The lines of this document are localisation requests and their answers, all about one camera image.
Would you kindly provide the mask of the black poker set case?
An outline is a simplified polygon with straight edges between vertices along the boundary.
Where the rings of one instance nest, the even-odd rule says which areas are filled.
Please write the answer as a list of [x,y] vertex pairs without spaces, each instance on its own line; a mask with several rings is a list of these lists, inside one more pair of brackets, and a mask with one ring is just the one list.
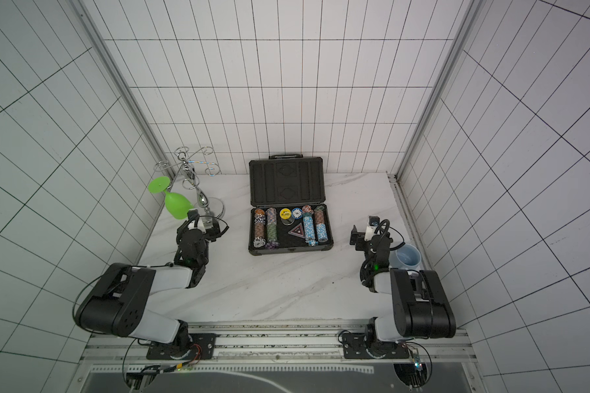
[[255,224],[250,224],[248,251],[251,255],[276,255],[295,252],[327,252],[334,246],[334,238],[329,224],[328,206],[325,204],[324,161],[320,157],[302,155],[278,155],[265,160],[251,160],[248,164],[250,177],[251,205],[250,219],[255,219],[256,210],[267,211],[274,208],[293,210],[310,206],[324,208],[324,224],[328,240],[311,246],[305,237],[294,236],[290,232],[303,222],[295,219],[286,225],[277,219],[277,242],[275,248],[256,247]]

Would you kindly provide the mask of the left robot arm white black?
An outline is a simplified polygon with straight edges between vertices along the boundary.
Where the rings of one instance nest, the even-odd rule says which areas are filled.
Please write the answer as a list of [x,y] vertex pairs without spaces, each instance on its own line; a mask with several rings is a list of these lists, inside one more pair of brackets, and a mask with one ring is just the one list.
[[164,265],[112,264],[96,278],[93,289],[73,310],[75,324],[85,331],[132,337],[162,345],[190,345],[188,324],[148,308],[160,292],[196,288],[206,273],[209,247],[229,229],[224,220],[191,210],[176,230],[177,249]]

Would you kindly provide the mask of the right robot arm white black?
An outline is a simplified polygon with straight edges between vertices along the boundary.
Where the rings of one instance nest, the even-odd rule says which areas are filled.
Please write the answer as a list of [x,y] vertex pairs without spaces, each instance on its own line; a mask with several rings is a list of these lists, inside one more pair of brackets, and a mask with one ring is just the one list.
[[391,296],[391,312],[374,317],[365,341],[370,346],[406,339],[452,338],[457,323],[434,270],[422,268],[422,255],[390,221],[370,216],[365,231],[352,229],[350,244],[364,254],[359,270],[361,284],[373,293]]

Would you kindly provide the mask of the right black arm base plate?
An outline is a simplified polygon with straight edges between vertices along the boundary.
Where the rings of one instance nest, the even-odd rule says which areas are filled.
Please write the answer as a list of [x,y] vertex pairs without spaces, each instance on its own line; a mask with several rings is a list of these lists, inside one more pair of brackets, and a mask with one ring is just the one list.
[[396,342],[382,342],[365,333],[342,331],[338,341],[347,360],[408,360],[406,346]]

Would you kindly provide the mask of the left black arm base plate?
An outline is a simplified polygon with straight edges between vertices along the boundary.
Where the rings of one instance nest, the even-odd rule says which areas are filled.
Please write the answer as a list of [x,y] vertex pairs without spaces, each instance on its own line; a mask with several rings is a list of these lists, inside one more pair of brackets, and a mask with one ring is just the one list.
[[192,333],[185,339],[162,344],[151,342],[146,358],[148,360],[210,360],[216,346],[217,335],[214,333]]

